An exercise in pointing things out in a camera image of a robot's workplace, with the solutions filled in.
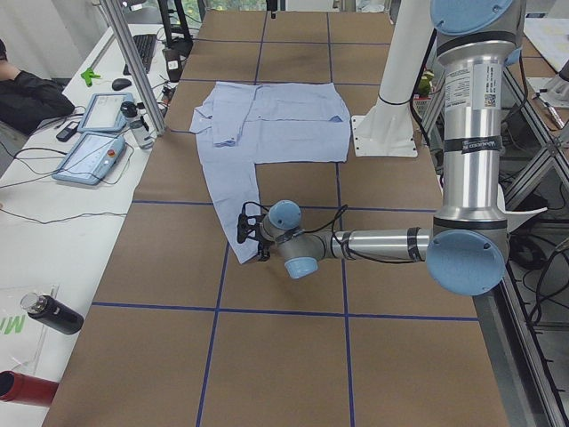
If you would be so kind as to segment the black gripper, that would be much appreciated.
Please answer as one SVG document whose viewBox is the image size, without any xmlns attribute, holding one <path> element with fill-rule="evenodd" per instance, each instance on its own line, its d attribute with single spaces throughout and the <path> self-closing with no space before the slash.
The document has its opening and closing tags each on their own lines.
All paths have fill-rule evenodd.
<svg viewBox="0 0 569 427">
<path fill-rule="evenodd" d="M 270 259 L 270 248 L 272 247 L 272 241 L 264 237 L 262 233 L 261 223 L 257 223 L 253 226 L 253 237 L 257 243 L 257 261 L 266 262 Z"/>
</svg>

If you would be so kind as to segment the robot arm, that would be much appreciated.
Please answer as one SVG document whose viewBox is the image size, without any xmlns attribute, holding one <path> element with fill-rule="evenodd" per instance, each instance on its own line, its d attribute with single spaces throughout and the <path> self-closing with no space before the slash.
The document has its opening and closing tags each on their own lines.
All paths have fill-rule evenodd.
<svg viewBox="0 0 569 427">
<path fill-rule="evenodd" d="M 498 206 L 501 78 L 521 49 L 522 1 L 434 1 L 437 58 L 445 69 L 443 204 L 431 229 L 339 231 L 301 227 L 301 210 L 274 204 L 254 224 L 241 222 L 240 239 L 253 238 L 262 260 L 271 248 L 292 278 L 317 270 L 327 258 L 383 264 L 425 262 L 448 291 L 480 295 L 497 286 L 509 256 L 508 219 Z"/>
</svg>

